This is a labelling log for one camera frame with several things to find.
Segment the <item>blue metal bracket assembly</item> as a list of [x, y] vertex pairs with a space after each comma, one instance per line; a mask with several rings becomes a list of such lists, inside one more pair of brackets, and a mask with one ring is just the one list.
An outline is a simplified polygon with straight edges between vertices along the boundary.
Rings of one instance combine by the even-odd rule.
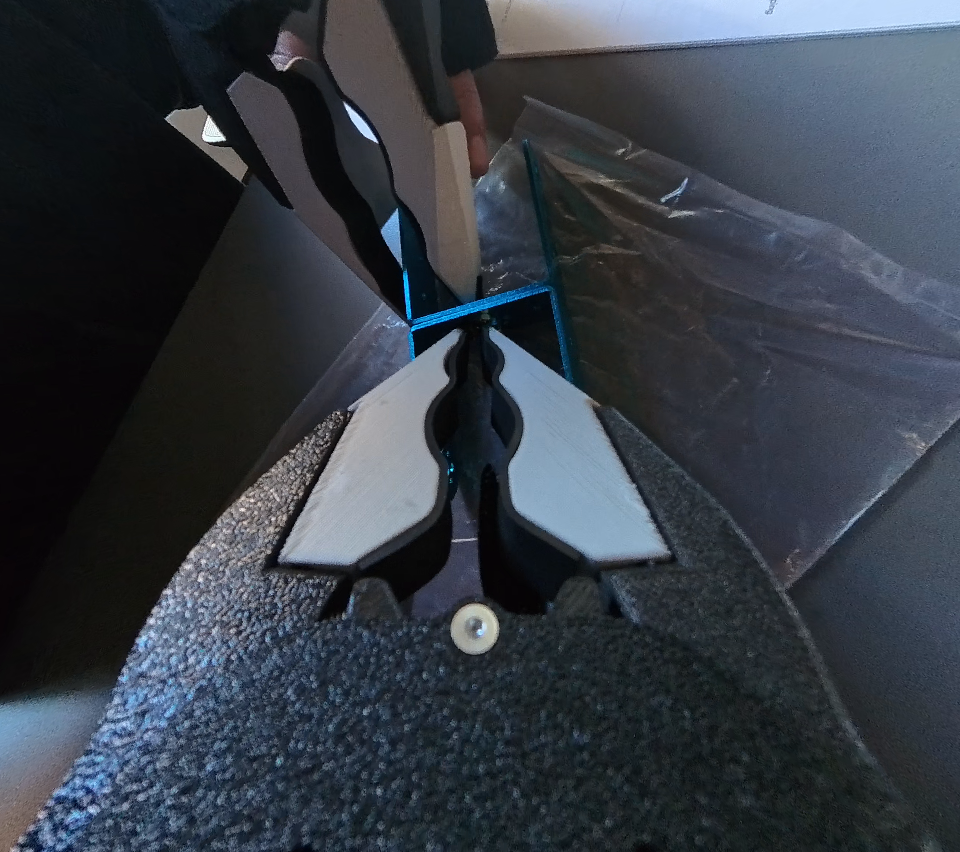
[[462, 303], [436, 276], [426, 254], [426, 240], [411, 211], [398, 209], [405, 321], [409, 328], [411, 358], [440, 341], [450, 330], [474, 333], [482, 328], [499, 330], [544, 325], [551, 314], [551, 340], [565, 379], [581, 385], [579, 361], [570, 335], [570, 313], [558, 266], [548, 204], [537, 154], [527, 139], [522, 141], [527, 188], [536, 224], [539, 256], [544, 276], [517, 289], [485, 291], [484, 278], [477, 279], [476, 299]]

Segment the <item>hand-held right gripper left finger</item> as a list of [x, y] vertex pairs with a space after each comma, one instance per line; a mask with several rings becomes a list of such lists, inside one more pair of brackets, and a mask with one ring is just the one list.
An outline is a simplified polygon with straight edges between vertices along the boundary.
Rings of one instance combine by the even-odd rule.
[[377, 577], [410, 598], [450, 557], [456, 390], [466, 373], [451, 330], [349, 409], [349, 420], [279, 552], [284, 567]]

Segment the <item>grey desk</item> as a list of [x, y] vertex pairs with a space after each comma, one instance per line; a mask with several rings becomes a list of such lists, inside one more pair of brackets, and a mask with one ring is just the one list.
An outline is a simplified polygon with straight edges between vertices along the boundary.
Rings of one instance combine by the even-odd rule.
[[[958, 31], [540, 59], [532, 96], [958, 285]], [[226, 226], [2, 646], [2, 850], [96, 729], [177, 566], [267, 460], [373, 297], [261, 190]], [[958, 850], [958, 428], [791, 590], [863, 738]]]

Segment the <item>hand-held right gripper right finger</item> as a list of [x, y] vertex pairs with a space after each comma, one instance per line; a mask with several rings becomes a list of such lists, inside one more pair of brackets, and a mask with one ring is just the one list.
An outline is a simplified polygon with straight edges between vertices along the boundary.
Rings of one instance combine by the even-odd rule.
[[511, 576], [555, 598], [576, 576], [673, 554], [592, 398], [500, 330], [483, 338], [497, 466], [496, 540]]

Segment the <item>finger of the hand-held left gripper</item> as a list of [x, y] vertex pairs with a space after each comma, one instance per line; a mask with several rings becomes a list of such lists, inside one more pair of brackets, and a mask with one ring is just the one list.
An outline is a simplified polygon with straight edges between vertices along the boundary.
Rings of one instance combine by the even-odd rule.
[[382, 234], [399, 203], [373, 134], [359, 130], [329, 69], [294, 58], [228, 95], [289, 205], [354, 275], [405, 317], [402, 265]]
[[462, 122], [427, 114], [382, 0], [327, 0], [323, 43], [337, 84], [385, 147], [434, 272], [460, 300], [475, 300], [481, 255]]

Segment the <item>person's black top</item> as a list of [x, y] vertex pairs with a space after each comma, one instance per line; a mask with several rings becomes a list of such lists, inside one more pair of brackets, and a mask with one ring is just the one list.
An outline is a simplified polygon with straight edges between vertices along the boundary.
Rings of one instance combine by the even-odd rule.
[[1, 0], [2, 649], [241, 196], [146, 0]]

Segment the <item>large clear plastic bag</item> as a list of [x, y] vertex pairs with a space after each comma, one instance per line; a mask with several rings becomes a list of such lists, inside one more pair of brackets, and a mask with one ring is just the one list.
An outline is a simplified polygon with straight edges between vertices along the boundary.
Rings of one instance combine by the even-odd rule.
[[702, 482], [786, 586], [958, 426], [958, 289], [529, 99], [582, 384]]

